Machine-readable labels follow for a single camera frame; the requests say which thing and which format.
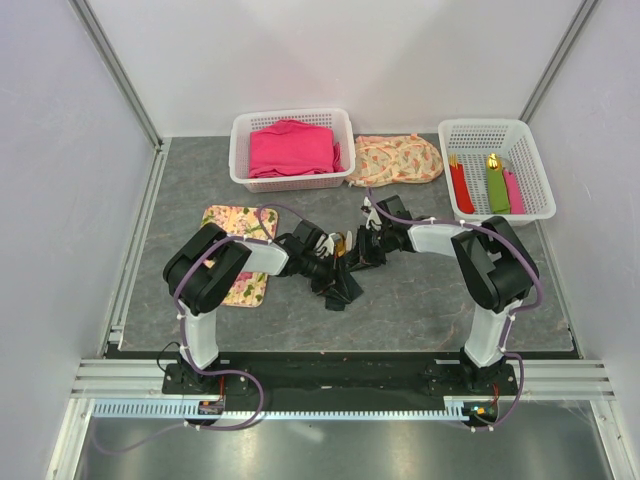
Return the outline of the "black paper napkin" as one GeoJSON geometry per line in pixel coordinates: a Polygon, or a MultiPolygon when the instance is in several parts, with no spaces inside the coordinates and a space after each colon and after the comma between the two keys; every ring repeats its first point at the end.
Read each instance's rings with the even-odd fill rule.
{"type": "Polygon", "coordinates": [[[353,273],[361,270],[372,268],[353,268],[352,267],[352,249],[356,241],[356,235],[353,238],[351,250],[344,256],[340,257],[345,263],[344,294],[343,295],[319,295],[325,298],[325,308],[331,311],[344,311],[346,306],[363,294],[363,289],[353,277],[353,273]]]}

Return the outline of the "gold spoon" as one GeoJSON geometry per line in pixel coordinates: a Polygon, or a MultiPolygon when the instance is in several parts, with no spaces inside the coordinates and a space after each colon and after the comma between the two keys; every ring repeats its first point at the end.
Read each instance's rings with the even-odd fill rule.
{"type": "Polygon", "coordinates": [[[352,248],[353,236],[350,231],[346,233],[338,232],[334,241],[334,253],[337,257],[346,255],[352,248]]]}

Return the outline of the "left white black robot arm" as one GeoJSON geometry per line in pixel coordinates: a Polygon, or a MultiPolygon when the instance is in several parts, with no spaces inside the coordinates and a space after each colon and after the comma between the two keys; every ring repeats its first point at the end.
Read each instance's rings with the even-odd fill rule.
{"type": "Polygon", "coordinates": [[[218,385],[217,309],[243,273],[300,275],[328,309],[340,311],[351,303],[359,291],[339,254],[343,245],[340,235],[308,220],[274,240],[230,235],[215,223],[201,227],[163,270],[177,310],[180,353],[189,363],[185,382],[198,393],[218,385]]]}

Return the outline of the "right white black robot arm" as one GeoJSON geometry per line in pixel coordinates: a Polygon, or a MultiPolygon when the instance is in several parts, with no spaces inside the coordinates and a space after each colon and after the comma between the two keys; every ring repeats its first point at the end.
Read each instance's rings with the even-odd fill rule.
{"type": "Polygon", "coordinates": [[[350,270],[382,266],[396,251],[457,260],[475,302],[457,377],[465,391],[483,392],[504,368],[516,314],[536,308],[542,299],[539,270],[509,222],[502,216],[481,223],[414,218],[397,195],[381,201],[367,195],[361,210],[366,221],[347,254],[350,270]]]}

